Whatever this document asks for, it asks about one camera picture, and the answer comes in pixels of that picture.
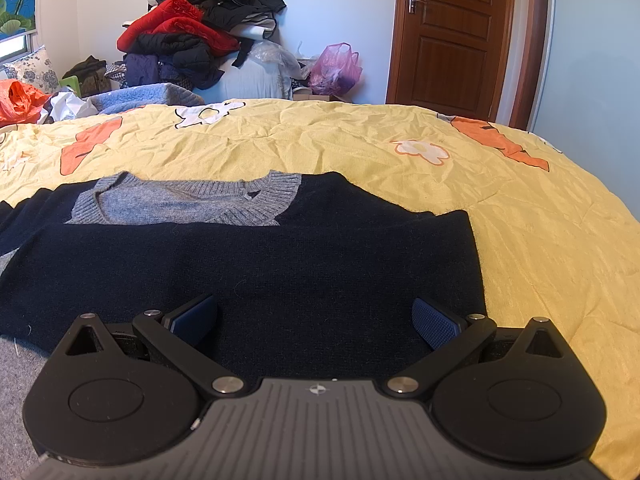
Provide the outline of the yellow carrot print quilt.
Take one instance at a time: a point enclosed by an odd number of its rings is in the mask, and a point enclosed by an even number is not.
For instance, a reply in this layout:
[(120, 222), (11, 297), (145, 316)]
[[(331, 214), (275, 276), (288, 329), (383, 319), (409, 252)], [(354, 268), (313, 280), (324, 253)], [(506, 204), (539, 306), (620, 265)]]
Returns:
[(527, 166), (431, 110), (249, 100), (209, 105), (189, 127), (147, 105), (1, 131), (1, 197), (16, 204), (130, 171), (151, 180), (256, 179), (272, 170), (335, 171), (412, 211), (471, 219), (489, 313), (504, 325), (536, 314), (558, 324), (604, 396), (596, 464), (639, 472), (639, 223), (597, 177), (539, 136), (500, 133), (547, 163)]

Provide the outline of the brown wooden door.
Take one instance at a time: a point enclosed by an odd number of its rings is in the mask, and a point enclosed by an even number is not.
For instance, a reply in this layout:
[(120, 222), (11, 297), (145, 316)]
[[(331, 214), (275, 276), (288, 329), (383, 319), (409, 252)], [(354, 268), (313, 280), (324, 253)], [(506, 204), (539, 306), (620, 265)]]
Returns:
[(386, 102), (483, 120), (497, 116), (514, 0), (396, 0)]

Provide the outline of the orange plastic bag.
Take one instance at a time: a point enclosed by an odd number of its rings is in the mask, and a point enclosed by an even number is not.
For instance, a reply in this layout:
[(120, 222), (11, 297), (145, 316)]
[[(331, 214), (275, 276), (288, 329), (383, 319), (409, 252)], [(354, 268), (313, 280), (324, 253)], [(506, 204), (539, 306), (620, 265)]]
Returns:
[(0, 127), (38, 122), (50, 96), (17, 79), (0, 80)]

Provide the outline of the pile of dark clothes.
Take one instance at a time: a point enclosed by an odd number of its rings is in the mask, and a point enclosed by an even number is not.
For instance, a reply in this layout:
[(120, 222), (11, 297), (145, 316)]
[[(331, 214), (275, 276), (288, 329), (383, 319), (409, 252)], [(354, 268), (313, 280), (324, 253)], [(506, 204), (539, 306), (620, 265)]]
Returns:
[(168, 82), (188, 90), (213, 87), (220, 60), (235, 54), (241, 67), (257, 26), (270, 37), (284, 0), (151, 0), (149, 10), (124, 27), (116, 41), (129, 87)]

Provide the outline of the blue floral pillow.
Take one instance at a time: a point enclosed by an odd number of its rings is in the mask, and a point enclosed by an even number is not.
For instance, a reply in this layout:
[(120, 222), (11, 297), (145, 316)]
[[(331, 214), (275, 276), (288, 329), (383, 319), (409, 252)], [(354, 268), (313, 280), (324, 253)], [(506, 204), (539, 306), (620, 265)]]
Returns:
[(45, 46), (22, 58), (3, 64), (1, 70), (9, 79), (31, 84), (45, 94), (55, 94), (61, 88)]

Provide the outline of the white wardrobe with flower decals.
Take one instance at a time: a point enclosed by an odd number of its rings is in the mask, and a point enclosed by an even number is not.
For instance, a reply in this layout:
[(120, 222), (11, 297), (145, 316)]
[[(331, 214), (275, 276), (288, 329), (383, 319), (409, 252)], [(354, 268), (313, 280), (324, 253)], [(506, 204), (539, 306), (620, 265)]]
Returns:
[(639, 177), (639, 0), (553, 0), (534, 132), (620, 191)]

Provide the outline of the navy and grey knit sweater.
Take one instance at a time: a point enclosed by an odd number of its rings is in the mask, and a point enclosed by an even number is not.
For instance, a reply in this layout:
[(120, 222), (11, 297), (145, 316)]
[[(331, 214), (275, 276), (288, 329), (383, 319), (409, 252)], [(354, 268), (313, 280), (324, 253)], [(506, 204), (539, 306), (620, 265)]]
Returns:
[(197, 296), (252, 347), (406, 342), (416, 300), (486, 309), (469, 215), (412, 212), (341, 174), (151, 181), (129, 172), (1, 209), (2, 333), (51, 350), (84, 312), (124, 322)]

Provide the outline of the pink plastic bag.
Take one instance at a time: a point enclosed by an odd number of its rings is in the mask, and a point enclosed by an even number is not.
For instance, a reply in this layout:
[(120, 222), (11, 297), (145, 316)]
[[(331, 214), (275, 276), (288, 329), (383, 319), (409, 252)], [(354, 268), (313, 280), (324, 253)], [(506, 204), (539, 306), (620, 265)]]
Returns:
[(322, 96), (344, 96), (360, 81), (359, 53), (347, 42), (330, 44), (314, 63), (309, 88)]

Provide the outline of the light blue folded blanket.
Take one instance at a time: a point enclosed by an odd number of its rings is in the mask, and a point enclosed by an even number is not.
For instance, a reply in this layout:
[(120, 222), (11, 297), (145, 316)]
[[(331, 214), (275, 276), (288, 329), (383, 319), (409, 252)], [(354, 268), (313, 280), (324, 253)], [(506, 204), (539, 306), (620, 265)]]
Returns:
[(194, 92), (169, 82), (144, 84), (143, 86), (103, 92), (90, 96), (87, 102), (99, 114), (104, 115), (123, 113), (127, 110), (134, 110), (150, 104), (170, 106), (198, 106), (204, 104), (204, 100)]

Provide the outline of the red garment on pile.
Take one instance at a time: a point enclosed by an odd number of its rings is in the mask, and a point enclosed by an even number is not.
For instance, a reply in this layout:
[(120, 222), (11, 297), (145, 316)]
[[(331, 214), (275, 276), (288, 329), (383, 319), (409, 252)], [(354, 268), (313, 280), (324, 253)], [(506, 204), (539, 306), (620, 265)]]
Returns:
[(203, 11), (186, 0), (165, 0), (131, 22), (117, 39), (116, 47), (128, 52), (142, 34), (189, 34), (203, 39), (215, 56), (239, 50), (238, 40), (224, 30), (205, 25), (203, 16)]

